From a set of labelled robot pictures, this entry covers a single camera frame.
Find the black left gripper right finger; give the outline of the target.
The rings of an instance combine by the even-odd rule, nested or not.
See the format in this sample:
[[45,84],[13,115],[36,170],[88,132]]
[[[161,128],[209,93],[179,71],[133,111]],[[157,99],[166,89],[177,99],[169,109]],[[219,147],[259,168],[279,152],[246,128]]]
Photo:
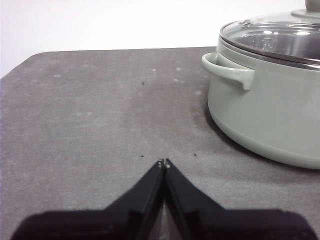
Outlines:
[[164,160],[166,203],[184,240],[312,240],[300,214],[280,209],[226,209]]

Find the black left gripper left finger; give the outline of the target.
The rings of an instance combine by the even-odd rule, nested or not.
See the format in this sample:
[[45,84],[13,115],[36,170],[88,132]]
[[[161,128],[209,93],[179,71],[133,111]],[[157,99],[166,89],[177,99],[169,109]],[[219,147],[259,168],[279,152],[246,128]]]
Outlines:
[[158,160],[105,209],[47,211],[25,218],[13,240],[146,240],[163,206],[165,160]]

